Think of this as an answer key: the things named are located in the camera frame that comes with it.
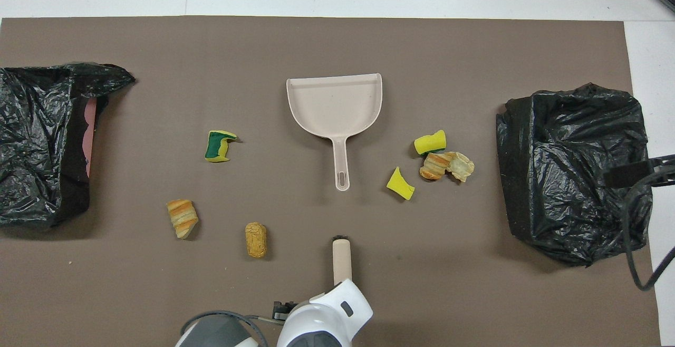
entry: sponge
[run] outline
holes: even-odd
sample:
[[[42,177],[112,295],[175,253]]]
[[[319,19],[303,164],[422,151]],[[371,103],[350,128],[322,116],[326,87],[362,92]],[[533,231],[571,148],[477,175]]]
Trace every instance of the sponge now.
[[[438,152],[446,149],[446,132],[440,129],[433,135],[424,135],[414,141],[415,150],[419,155],[429,152]]]
[[[227,131],[209,131],[209,143],[204,158],[209,162],[229,161],[227,153],[227,140],[235,140],[237,136]]]
[[[408,185],[405,179],[403,179],[403,176],[401,176],[399,167],[396,167],[393,171],[393,174],[387,183],[387,188],[392,189],[396,194],[402,196],[406,200],[410,200],[410,198],[412,198],[412,193],[415,192],[415,188]]]

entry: dustpan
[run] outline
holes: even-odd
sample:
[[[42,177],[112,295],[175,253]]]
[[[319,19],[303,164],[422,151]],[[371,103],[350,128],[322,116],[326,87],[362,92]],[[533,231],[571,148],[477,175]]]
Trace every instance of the dustpan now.
[[[335,187],[349,189],[347,138],[361,133],[378,118],[382,107],[379,73],[342,77],[291,78],[286,81],[288,105],[305,131],[333,142]]]

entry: toy bread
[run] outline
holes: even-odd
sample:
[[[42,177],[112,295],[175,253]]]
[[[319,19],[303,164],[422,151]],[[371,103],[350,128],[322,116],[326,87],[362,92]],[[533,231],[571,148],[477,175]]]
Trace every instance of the toy bread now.
[[[456,179],[466,182],[466,177],[471,176],[475,169],[473,161],[460,152],[446,152],[444,155],[447,155],[450,159],[448,172],[451,172]]]
[[[445,153],[429,153],[420,168],[420,176],[436,181],[446,174],[450,166],[450,157]]]
[[[267,228],[258,222],[251,222],[244,229],[246,234],[246,251],[249,256],[263,258],[267,253]]]
[[[172,200],[167,203],[167,209],[173,229],[176,230],[176,236],[181,239],[188,237],[195,224],[199,222],[192,201],[186,199]]]

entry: black plastic bag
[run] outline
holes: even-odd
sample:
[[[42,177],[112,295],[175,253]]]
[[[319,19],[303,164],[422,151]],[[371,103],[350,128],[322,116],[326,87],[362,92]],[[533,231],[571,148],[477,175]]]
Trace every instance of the black plastic bag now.
[[[497,115],[497,151],[511,233],[568,265],[626,250],[621,211],[629,188],[603,173],[646,160],[642,109],[629,93],[589,83],[511,99]],[[645,245],[651,189],[629,214],[631,249]]]
[[[112,64],[0,69],[0,225],[48,228],[87,210],[84,109],[133,81]]]

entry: food scrap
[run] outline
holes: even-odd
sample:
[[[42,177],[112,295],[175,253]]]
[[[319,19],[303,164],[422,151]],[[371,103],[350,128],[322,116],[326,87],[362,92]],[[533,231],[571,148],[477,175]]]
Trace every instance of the food scrap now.
[[[408,185],[405,179],[403,179],[403,176],[401,176],[399,167],[396,167],[393,171],[393,174],[387,183],[387,188],[395,191],[396,194],[402,196],[406,200],[410,200],[410,198],[412,198],[412,193],[415,192],[415,188]]]
[[[199,222],[192,201],[186,199],[172,200],[167,203],[167,209],[173,229],[176,230],[176,236],[181,239],[188,237],[192,228]]]
[[[472,160],[462,155],[460,152],[446,152],[444,155],[450,157],[450,166],[448,172],[451,172],[453,177],[462,182],[466,182],[466,177],[471,176],[475,165]]]
[[[420,176],[436,181],[445,176],[449,166],[450,158],[445,153],[430,152],[424,160],[424,166],[420,168]]]
[[[429,152],[438,152],[446,149],[446,132],[439,129],[432,135],[424,135],[421,138],[416,138],[414,141],[415,150],[419,155],[424,155]]]
[[[258,222],[251,222],[244,229],[246,234],[246,251],[249,256],[263,258],[267,253],[267,228]]]
[[[466,182],[474,167],[473,162],[460,152],[429,153],[420,168],[420,176],[436,181],[448,171],[456,179]]]
[[[237,136],[227,131],[209,131],[209,142],[204,158],[209,162],[229,161],[227,153],[227,141],[235,140]]]

